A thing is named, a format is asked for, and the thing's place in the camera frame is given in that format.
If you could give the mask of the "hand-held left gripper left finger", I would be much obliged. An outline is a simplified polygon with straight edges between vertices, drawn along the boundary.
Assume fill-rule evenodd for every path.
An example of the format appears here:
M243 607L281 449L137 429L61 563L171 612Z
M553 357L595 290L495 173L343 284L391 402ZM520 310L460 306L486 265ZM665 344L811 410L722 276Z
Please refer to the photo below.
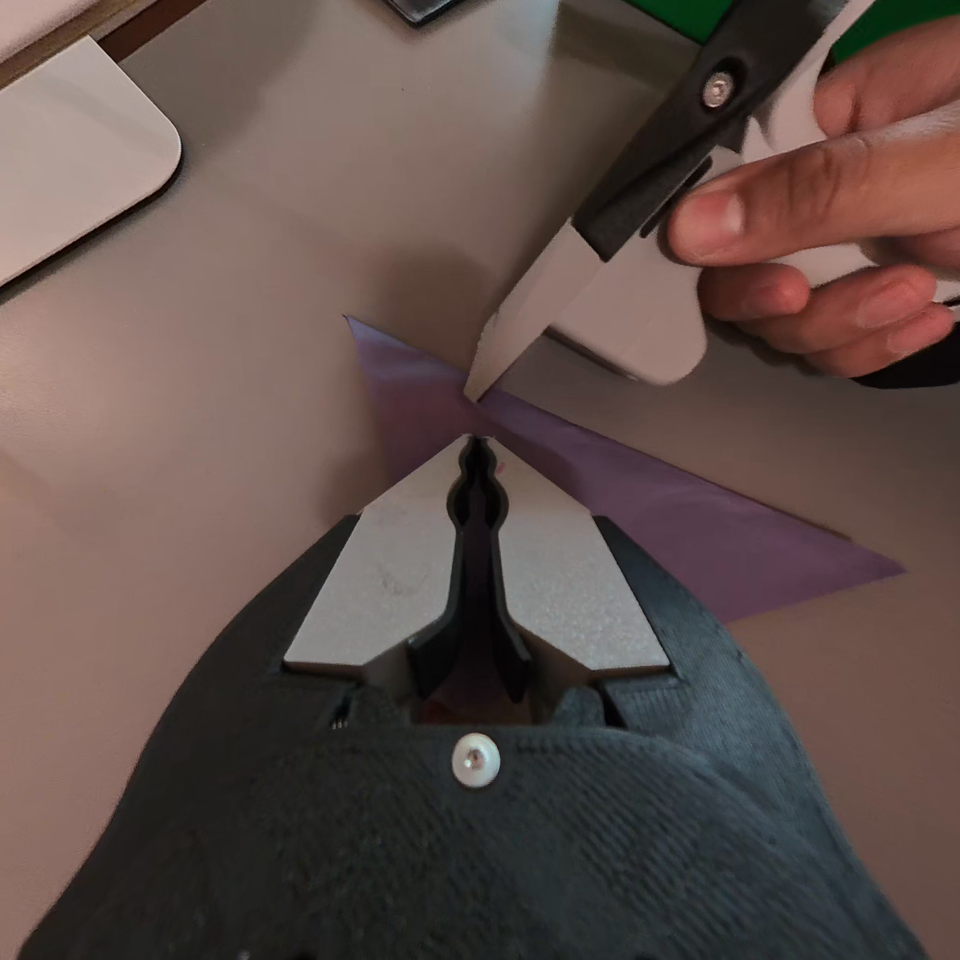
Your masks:
M284 654L289 669L428 698L464 644L465 435L371 501Z

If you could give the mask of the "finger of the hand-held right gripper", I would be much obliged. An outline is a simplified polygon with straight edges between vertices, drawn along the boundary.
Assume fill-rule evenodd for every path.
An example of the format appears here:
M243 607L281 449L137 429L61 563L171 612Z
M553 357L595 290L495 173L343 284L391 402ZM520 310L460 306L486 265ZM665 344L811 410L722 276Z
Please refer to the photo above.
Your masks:
M463 388L478 402L596 278L601 257L566 222L485 323Z

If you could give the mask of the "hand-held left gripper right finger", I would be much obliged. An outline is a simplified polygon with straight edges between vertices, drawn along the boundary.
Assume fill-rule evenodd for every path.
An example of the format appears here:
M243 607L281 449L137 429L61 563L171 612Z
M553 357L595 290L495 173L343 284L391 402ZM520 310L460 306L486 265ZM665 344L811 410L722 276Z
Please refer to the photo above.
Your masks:
M665 675L669 657L591 511L480 438L491 653L513 702Z

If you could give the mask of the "purple origami paper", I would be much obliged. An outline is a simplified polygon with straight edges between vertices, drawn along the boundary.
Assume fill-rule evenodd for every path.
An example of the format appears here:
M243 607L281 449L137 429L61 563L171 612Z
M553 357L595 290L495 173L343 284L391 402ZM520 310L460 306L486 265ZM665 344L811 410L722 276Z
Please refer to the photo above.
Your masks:
M906 572L893 558L504 390L475 404L461 370L358 319L346 323L393 483L461 435L497 438L614 521L724 623Z

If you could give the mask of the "person's right hand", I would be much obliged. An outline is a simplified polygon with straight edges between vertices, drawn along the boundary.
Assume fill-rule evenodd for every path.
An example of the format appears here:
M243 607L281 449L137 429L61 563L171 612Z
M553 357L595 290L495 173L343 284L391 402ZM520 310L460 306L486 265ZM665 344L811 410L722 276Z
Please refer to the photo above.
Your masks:
M958 383L935 270L959 255L958 15L902 30L822 75L820 143L686 195L668 241L702 268L702 312L877 389Z

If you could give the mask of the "black flat device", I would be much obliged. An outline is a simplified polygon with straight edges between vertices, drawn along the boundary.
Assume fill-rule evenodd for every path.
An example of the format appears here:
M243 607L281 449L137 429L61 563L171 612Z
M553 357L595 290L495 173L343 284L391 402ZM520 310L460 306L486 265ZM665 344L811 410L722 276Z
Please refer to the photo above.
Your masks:
M422 29L468 1L383 1L407 26Z

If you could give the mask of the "white flat device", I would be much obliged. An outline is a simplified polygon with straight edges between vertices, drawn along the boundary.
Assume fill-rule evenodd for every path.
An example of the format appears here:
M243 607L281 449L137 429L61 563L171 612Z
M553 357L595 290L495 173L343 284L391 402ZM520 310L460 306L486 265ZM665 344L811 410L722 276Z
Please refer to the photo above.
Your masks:
M172 122L90 37L1 93L1 283L159 192L182 161Z

